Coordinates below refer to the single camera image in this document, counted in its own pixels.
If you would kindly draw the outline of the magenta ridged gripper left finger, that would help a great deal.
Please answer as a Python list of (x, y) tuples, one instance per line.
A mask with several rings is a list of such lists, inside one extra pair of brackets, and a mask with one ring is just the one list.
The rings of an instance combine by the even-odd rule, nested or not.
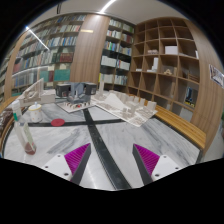
[(42, 168), (45, 171), (79, 185), (90, 155), (91, 144), (88, 143), (65, 155), (55, 155)]

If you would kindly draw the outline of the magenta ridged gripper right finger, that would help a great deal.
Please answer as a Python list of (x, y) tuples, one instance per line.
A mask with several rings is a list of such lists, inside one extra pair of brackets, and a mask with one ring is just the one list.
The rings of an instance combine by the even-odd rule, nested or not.
[(144, 185), (181, 170), (181, 167), (168, 155), (159, 156), (137, 144), (133, 145), (132, 154)]

